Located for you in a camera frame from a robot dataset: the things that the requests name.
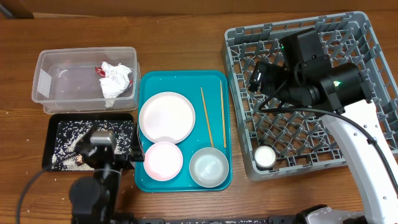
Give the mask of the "small pink bowl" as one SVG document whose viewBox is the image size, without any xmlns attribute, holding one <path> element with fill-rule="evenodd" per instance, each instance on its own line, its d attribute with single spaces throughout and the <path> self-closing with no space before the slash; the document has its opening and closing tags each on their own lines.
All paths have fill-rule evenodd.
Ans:
<svg viewBox="0 0 398 224">
<path fill-rule="evenodd" d="M 151 179 L 161 182 L 171 180 L 182 166 L 182 152 L 171 142 L 157 142 L 146 150 L 144 170 Z"/>
</svg>

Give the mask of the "large white plate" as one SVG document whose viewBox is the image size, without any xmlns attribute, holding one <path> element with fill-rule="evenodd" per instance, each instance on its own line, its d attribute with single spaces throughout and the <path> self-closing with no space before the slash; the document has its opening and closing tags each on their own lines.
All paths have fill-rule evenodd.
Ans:
<svg viewBox="0 0 398 224">
<path fill-rule="evenodd" d="M 153 143 L 182 142 L 193 131 L 195 120 L 195 109 L 191 102 L 171 91 L 150 97 L 139 112 L 141 132 Z"/>
</svg>

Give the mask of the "white rice pile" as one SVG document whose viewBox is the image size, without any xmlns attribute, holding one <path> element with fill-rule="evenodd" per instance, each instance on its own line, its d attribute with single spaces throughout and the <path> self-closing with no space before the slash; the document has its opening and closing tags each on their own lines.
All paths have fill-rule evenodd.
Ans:
<svg viewBox="0 0 398 224">
<path fill-rule="evenodd" d="M 116 135 L 115 154 L 127 154 L 131 149 L 131 138 L 134 123 L 130 120 L 81 120 L 61 121 L 58 124 L 55 147 L 52 155 L 52 169 L 56 171 L 88 171 L 92 168 L 86 164 L 75 164 L 72 157 L 77 142 L 89 130 L 95 127 L 98 131 L 113 131 Z"/>
</svg>

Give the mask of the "grey ceramic bowl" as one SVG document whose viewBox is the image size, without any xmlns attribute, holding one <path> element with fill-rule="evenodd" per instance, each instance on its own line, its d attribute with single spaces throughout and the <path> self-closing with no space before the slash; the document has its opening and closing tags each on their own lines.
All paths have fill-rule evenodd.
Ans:
<svg viewBox="0 0 398 224">
<path fill-rule="evenodd" d="M 190 159 L 189 172 L 199 186 L 214 188 L 227 179 L 229 162 L 220 150 L 205 147 L 194 153 Z"/>
</svg>

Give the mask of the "white paper cup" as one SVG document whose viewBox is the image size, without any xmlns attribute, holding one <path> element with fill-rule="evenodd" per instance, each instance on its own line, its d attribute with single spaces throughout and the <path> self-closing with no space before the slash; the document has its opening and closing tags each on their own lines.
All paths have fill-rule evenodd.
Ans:
<svg viewBox="0 0 398 224">
<path fill-rule="evenodd" d="M 270 146 L 259 146 L 254 151 L 254 161 L 260 169 L 271 169 L 276 163 L 277 156 Z"/>
</svg>

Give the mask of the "brown food scrap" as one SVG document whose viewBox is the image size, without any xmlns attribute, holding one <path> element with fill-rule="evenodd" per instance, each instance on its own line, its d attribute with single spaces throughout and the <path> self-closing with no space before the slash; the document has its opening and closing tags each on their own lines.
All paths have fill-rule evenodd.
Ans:
<svg viewBox="0 0 398 224">
<path fill-rule="evenodd" d="M 81 165 L 84 164 L 84 162 L 83 162 L 83 157 L 82 157 L 81 155 L 78 155 L 78 156 L 76 157 L 75 164 L 78 165 L 78 166 L 81 166 Z"/>
</svg>

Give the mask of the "red foil snack wrapper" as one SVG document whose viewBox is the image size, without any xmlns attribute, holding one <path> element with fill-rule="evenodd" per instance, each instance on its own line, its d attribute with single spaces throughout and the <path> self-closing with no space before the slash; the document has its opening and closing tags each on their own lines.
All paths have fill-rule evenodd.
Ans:
<svg viewBox="0 0 398 224">
<path fill-rule="evenodd" d="M 106 73 L 101 67 L 95 67 L 95 71 L 101 78 L 105 78 L 106 77 Z M 130 80 L 127 87 L 128 88 L 131 87 L 133 83 L 134 82 L 132 80 Z"/>
</svg>

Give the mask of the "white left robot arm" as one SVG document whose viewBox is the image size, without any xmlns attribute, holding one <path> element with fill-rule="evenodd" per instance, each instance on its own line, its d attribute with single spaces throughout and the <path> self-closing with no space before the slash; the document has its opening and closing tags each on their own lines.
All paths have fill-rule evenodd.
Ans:
<svg viewBox="0 0 398 224">
<path fill-rule="evenodd" d="M 76 144 L 74 155 L 94 168 L 91 177 L 80 177 L 69 190 L 72 204 L 72 223 L 137 223 L 132 213 L 116 213 L 116 199 L 124 169 L 134 169 L 143 162 L 138 125 L 132 126 L 133 147 L 128 154 L 115 154 L 115 135 L 112 131 L 98 131 L 95 127 L 83 135 Z"/>
</svg>

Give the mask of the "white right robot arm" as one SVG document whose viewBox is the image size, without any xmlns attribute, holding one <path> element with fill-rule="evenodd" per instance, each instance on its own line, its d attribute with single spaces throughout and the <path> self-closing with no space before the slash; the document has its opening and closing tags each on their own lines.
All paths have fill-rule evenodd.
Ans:
<svg viewBox="0 0 398 224">
<path fill-rule="evenodd" d="M 383 135 L 371 89 L 357 65 L 333 67 L 318 32 L 306 29 L 280 41 L 281 66 L 257 62 L 252 92 L 276 98 L 276 113 L 318 116 L 337 142 L 363 201 L 360 215 L 317 205 L 297 214 L 297 223 L 396 223 L 397 162 Z"/>
</svg>

